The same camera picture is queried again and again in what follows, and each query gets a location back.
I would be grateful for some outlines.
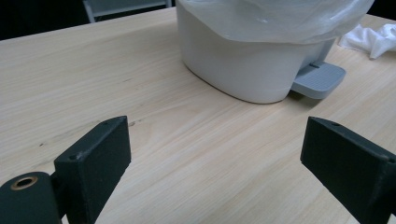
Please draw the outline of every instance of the white object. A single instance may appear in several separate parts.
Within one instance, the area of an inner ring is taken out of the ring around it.
[[[179,0],[225,39],[311,44],[351,29],[374,0]]]
[[[241,42],[223,38],[177,2],[183,62],[212,86],[241,100],[283,100],[301,68],[321,62],[333,40],[314,44]]]
[[[343,35],[338,43],[347,49],[369,52],[376,59],[386,51],[396,51],[396,24],[385,24],[377,31],[363,28],[359,24],[355,29]]]

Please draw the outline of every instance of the plastic bag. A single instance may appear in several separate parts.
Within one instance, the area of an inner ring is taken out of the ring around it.
[[[311,44],[353,29],[374,0],[179,0],[218,35],[242,42]]]

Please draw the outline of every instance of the wooden table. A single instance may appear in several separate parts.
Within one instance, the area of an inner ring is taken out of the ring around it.
[[[127,115],[133,161],[97,223],[356,223],[301,165],[305,124],[330,119],[396,153],[396,53],[333,46],[326,61],[347,71],[328,98],[254,105],[183,65],[174,8],[2,41],[0,184],[51,174],[94,125]]]

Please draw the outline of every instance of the white plastic container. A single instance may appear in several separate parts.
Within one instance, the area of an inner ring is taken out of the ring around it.
[[[333,40],[317,44],[231,41],[213,32],[177,1],[182,60],[198,77],[238,99],[283,100],[301,68],[323,61]]]

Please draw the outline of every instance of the gray plastic tab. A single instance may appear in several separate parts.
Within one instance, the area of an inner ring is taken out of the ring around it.
[[[298,72],[291,89],[313,99],[324,99],[341,83],[345,74],[346,70],[333,64],[311,63]]]

